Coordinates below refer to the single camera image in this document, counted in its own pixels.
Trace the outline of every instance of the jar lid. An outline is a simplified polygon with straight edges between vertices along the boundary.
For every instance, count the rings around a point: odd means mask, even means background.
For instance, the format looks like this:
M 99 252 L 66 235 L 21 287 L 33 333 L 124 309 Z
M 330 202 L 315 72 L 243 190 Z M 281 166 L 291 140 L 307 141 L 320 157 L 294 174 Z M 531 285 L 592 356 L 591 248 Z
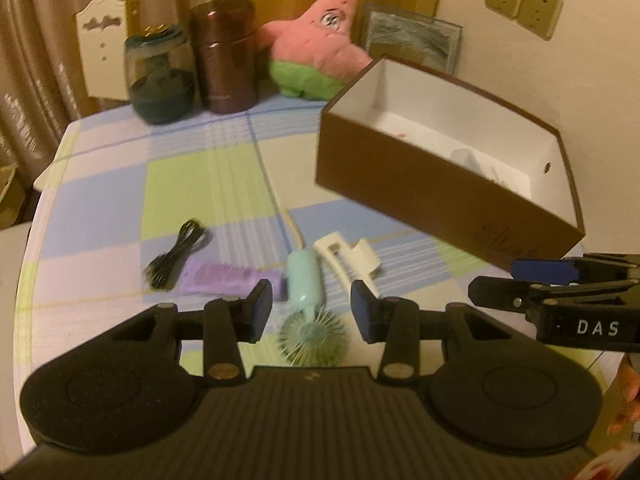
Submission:
M 127 38 L 125 47 L 131 49 L 156 46 L 181 36 L 184 36 L 184 32 L 180 25 L 156 25 L 147 27 L 142 34 Z
M 255 8 L 249 0 L 214 0 L 191 9 L 193 43 L 236 41 L 254 31 Z

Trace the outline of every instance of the curtain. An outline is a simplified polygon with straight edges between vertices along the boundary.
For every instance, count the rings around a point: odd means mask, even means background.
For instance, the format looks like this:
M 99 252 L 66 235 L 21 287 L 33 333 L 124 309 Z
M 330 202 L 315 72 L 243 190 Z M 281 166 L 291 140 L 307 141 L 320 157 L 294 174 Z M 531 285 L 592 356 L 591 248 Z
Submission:
M 87 95 L 75 14 L 91 0 L 2 0 L 0 165 L 25 186 L 52 161 L 69 121 L 120 102 Z M 187 24 L 197 0 L 139 0 L 142 27 Z

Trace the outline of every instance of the plush toy eye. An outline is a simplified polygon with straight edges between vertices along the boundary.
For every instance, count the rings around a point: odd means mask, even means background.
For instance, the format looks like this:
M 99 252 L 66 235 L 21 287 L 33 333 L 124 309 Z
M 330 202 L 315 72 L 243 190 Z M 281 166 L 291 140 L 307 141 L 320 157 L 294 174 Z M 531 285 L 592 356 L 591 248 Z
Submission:
M 332 28 L 333 30 L 338 30 L 340 27 L 340 16 L 336 16 L 334 13 L 328 12 L 320 18 L 320 24 L 325 27 Z

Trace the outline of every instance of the mint green handle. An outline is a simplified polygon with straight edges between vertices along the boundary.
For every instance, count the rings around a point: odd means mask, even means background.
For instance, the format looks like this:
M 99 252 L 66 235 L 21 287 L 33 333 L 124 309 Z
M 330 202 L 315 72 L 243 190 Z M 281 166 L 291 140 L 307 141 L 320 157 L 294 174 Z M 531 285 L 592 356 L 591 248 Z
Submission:
M 324 304 L 320 262 L 313 249 L 293 251 L 287 258 L 289 304 L 319 308 Z

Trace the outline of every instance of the pink starfish plush toy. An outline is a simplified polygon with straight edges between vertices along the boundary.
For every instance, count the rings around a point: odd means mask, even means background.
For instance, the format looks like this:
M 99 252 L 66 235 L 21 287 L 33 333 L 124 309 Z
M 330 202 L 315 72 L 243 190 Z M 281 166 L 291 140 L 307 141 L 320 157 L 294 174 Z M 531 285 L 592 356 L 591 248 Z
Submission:
M 269 73 L 288 97 L 330 99 L 371 58 L 351 43 L 358 0 L 317 0 L 296 20 L 258 30 L 258 48 L 271 46 Z

